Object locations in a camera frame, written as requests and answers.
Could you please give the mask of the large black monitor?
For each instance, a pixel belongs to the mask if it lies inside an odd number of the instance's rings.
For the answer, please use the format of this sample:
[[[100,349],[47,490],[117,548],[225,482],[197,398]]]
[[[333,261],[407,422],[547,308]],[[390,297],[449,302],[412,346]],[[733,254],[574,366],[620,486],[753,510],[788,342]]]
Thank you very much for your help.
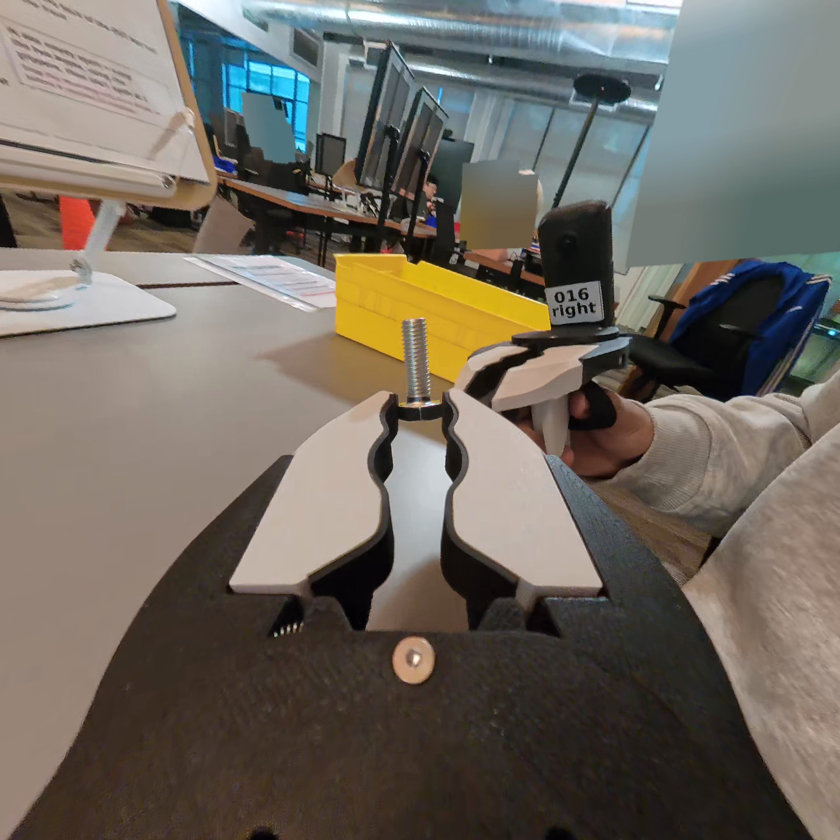
[[[392,184],[392,194],[411,200],[415,197],[421,153],[426,153],[430,165],[436,155],[443,132],[447,127],[448,113],[425,87],[420,87],[409,108],[404,132],[397,152],[397,167]]]
[[[400,132],[414,81],[399,48],[389,41],[376,67],[355,159],[354,178],[363,189],[384,191],[387,155],[392,147],[389,129]]]

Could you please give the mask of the black pole with disc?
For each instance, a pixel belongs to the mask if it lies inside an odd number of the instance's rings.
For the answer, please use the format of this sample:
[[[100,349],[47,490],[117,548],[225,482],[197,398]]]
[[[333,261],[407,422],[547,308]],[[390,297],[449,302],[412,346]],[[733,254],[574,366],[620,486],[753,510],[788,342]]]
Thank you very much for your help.
[[[590,101],[590,107],[573,147],[570,159],[563,172],[558,189],[554,194],[551,205],[552,210],[558,208],[562,202],[574,168],[581,156],[583,146],[601,105],[605,104],[611,107],[623,103],[629,99],[632,92],[627,80],[598,72],[580,74],[574,79],[573,89],[580,98]]]

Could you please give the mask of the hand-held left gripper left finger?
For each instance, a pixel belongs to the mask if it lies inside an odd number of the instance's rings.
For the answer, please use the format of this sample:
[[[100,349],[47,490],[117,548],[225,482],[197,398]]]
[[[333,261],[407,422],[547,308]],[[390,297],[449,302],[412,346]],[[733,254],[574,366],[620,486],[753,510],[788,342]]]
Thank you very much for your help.
[[[237,594],[314,594],[314,585],[385,535],[390,505],[375,457],[398,400],[376,392],[304,441],[228,585]]]

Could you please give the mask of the long wooden table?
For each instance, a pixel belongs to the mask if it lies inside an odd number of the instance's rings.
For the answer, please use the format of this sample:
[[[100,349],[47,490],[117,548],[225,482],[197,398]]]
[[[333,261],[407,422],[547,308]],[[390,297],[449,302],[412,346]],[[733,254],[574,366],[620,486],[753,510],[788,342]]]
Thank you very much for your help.
[[[360,235],[362,239],[379,236],[380,238],[396,238],[405,240],[408,235],[408,225],[385,220],[384,233],[377,227],[376,216],[360,213],[341,203],[334,203],[326,198],[315,195],[283,191],[252,182],[244,182],[231,175],[220,175],[217,178],[220,186],[225,186],[240,196],[250,196],[262,203],[280,207],[297,216],[307,218],[306,228],[318,232],[318,262],[324,268],[327,263],[329,242],[333,235]]]

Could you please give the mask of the person's right hand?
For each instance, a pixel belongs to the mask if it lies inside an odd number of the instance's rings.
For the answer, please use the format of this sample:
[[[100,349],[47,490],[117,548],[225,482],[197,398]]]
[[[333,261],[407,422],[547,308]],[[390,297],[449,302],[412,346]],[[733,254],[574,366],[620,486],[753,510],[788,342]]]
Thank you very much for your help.
[[[615,393],[604,392],[616,411],[615,423],[605,429],[570,432],[561,460],[585,480],[609,480],[632,466],[651,447],[655,427],[644,406]]]

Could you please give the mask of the silver steel bolt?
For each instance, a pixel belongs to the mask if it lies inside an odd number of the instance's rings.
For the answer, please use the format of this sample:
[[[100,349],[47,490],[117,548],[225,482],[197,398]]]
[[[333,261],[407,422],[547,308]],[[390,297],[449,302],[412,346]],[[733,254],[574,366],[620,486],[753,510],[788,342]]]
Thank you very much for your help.
[[[406,399],[397,407],[401,420],[425,422],[442,416],[443,404],[433,399],[427,355],[427,325],[424,318],[402,322]]]

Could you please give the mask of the orange traffic cone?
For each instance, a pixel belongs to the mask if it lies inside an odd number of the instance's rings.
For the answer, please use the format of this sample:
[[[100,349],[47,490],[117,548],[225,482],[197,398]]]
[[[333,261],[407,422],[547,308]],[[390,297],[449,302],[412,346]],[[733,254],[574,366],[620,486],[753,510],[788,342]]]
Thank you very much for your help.
[[[86,247],[96,223],[100,204],[98,199],[58,196],[60,232],[64,250],[82,251]]]

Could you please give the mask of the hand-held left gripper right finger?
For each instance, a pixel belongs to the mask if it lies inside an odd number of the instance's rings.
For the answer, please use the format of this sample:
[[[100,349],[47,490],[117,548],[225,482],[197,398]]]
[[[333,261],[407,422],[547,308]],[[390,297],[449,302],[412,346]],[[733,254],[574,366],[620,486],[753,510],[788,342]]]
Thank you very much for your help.
[[[447,501],[454,543],[518,599],[599,595],[602,578],[541,448],[465,392],[446,397],[461,457]]]

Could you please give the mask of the laminated paper sheet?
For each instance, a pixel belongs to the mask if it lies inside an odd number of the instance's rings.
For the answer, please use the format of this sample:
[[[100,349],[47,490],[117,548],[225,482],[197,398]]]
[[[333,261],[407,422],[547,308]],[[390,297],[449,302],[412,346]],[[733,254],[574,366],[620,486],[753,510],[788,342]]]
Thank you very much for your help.
[[[336,281],[314,265],[273,255],[193,255],[186,261],[305,312],[335,309]]]

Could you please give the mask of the grey desk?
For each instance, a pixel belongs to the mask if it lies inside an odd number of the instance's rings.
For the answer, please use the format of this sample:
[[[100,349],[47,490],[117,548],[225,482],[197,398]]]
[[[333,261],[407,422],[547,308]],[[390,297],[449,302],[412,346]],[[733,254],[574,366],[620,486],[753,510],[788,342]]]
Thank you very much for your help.
[[[237,285],[2,340],[2,838],[545,838],[549,602],[442,567],[453,409],[392,421],[384,536],[314,594],[228,582],[298,447],[404,362]]]

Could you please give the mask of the yellow plastic bin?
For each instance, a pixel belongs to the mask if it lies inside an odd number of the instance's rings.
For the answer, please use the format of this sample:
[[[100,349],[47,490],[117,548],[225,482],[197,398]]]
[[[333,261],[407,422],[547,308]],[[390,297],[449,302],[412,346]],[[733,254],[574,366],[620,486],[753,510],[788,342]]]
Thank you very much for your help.
[[[403,361],[403,321],[423,318],[429,370],[449,382],[477,350],[550,329],[544,302],[404,255],[337,255],[335,276],[338,335]]]

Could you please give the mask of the printed instruction sheet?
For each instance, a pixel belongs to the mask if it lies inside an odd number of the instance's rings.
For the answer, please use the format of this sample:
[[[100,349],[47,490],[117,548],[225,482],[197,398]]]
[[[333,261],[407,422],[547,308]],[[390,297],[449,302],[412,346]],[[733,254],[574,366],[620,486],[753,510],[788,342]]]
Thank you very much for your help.
[[[212,181],[167,2],[1,4],[4,176],[169,201]]]

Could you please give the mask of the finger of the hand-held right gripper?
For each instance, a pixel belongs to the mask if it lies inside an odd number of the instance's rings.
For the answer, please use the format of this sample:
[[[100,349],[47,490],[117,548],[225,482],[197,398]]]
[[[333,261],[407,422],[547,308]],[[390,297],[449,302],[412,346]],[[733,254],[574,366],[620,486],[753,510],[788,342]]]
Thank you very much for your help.
[[[491,409],[497,413],[514,411],[578,391],[583,385],[581,358],[589,352],[591,344],[560,346],[512,366],[490,399]]]
[[[505,373],[527,359],[527,349],[516,344],[493,344],[468,357],[455,382],[455,389],[476,400],[490,400]]]

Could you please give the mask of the person's right forearm grey sleeve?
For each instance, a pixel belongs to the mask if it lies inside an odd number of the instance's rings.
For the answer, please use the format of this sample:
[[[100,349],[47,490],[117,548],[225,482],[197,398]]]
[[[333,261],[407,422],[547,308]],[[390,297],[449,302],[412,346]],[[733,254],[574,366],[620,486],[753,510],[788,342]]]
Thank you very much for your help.
[[[608,479],[650,508],[720,537],[755,502],[774,515],[803,505],[837,523],[839,373],[801,396],[662,398],[645,409],[647,453]]]

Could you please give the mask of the white document stand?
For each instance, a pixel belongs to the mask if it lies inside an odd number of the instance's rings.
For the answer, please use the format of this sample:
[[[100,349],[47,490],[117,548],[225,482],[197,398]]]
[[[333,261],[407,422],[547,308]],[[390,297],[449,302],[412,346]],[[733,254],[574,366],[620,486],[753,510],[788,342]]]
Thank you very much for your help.
[[[185,73],[189,77],[186,64]],[[190,77],[189,85],[195,97]],[[197,115],[201,120],[198,106]],[[217,179],[213,156],[202,121],[201,126],[203,139],[207,144],[207,156],[210,160],[208,168],[212,173],[212,181],[208,185],[190,182],[182,184],[169,201],[159,197],[152,198],[119,192],[85,192],[78,185],[55,180],[34,182],[30,179],[4,176],[2,173],[4,149],[1,137],[2,187],[94,199],[101,203],[87,245],[82,251],[69,254],[69,267],[2,269],[2,337],[174,317],[173,306],[125,280],[95,270],[95,264],[106,252],[110,238],[119,220],[125,214],[127,204],[184,211],[192,211],[210,204],[216,193]]]

